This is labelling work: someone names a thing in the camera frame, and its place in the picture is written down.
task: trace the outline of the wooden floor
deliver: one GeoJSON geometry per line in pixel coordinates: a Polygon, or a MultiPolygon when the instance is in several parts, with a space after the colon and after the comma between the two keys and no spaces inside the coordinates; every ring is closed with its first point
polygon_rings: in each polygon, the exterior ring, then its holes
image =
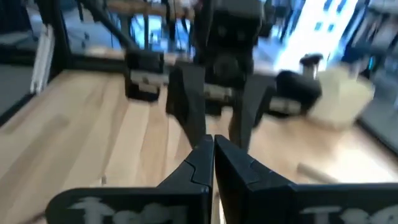
{"type": "MultiPolygon", "coordinates": [[[[0,223],[41,212],[60,191],[89,186],[156,186],[185,159],[189,143],[158,103],[128,101],[120,74],[64,72],[0,129],[0,223]]],[[[228,136],[230,111],[208,118],[208,133],[228,136]]],[[[336,133],[304,119],[264,117],[250,155],[286,178],[307,164],[340,182],[395,182],[394,157],[357,127],[336,133]]]]}

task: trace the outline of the light wood floor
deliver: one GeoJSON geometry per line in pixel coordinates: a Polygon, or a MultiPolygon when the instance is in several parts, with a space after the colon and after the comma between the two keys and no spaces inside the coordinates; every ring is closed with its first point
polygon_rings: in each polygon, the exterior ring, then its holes
{"type": "MultiPolygon", "coordinates": [[[[156,186],[185,159],[189,143],[158,103],[128,101],[120,74],[64,72],[0,129],[0,223],[41,212],[60,191],[89,186],[156,186]]],[[[228,136],[231,112],[206,120],[228,136]]],[[[299,163],[340,182],[395,182],[398,165],[357,127],[327,131],[304,119],[264,117],[250,155],[286,178],[313,182],[299,163]]]]}

